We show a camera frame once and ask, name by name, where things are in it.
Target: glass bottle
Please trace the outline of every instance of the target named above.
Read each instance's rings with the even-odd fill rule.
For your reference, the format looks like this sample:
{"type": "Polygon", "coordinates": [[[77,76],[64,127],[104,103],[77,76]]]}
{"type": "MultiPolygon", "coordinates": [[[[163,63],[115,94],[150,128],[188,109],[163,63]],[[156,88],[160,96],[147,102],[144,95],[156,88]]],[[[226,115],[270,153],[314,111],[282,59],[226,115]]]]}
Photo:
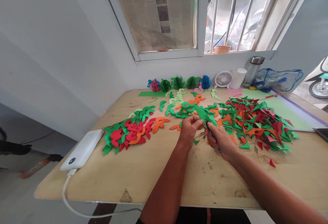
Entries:
{"type": "Polygon", "coordinates": [[[264,62],[265,57],[262,56],[253,56],[250,60],[250,66],[248,67],[247,74],[245,76],[245,79],[242,83],[242,87],[249,88],[250,85],[253,83],[253,80],[256,77],[256,74],[258,73],[261,64],[264,62]]]}

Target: scooter wheel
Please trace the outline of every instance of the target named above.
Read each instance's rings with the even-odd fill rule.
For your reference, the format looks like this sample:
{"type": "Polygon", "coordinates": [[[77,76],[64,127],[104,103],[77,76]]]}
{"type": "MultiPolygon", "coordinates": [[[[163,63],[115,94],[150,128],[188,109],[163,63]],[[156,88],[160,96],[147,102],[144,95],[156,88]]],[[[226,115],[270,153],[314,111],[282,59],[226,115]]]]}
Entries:
{"type": "Polygon", "coordinates": [[[328,99],[328,82],[326,81],[324,88],[322,90],[319,90],[320,82],[320,80],[316,80],[315,82],[313,82],[309,87],[309,92],[312,96],[318,99],[328,99]]]}

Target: window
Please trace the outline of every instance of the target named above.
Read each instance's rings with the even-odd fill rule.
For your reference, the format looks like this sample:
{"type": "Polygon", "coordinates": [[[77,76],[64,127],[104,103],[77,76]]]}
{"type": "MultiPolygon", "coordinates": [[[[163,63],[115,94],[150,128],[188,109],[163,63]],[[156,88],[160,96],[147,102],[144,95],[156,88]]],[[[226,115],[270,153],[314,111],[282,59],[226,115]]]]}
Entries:
{"type": "Polygon", "coordinates": [[[230,51],[254,51],[273,3],[208,0],[204,53],[212,54],[222,45],[230,45],[230,51]]]}
{"type": "Polygon", "coordinates": [[[109,0],[135,61],[254,51],[274,0],[109,0]]]}

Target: white power bank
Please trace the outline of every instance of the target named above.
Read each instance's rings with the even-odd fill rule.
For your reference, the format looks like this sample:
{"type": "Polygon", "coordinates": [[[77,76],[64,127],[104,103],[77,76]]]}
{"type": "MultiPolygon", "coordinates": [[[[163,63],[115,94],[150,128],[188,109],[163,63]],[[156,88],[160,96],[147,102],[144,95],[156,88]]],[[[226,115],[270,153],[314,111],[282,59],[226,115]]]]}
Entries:
{"type": "Polygon", "coordinates": [[[60,167],[60,170],[65,171],[83,167],[103,134],[104,131],[102,129],[87,132],[60,167]]]}

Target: scooter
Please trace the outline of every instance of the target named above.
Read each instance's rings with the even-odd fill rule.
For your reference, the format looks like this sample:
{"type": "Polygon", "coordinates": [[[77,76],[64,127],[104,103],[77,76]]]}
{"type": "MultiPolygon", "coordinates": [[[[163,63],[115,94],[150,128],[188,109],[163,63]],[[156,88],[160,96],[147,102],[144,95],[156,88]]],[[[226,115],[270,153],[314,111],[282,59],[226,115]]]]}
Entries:
{"type": "Polygon", "coordinates": [[[323,70],[328,68],[328,57],[324,58],[321,63],[310,73],[303,81],[314,81],[309,92],[312,96],[319,99],[328,99],[328,71],[323,70]]]}

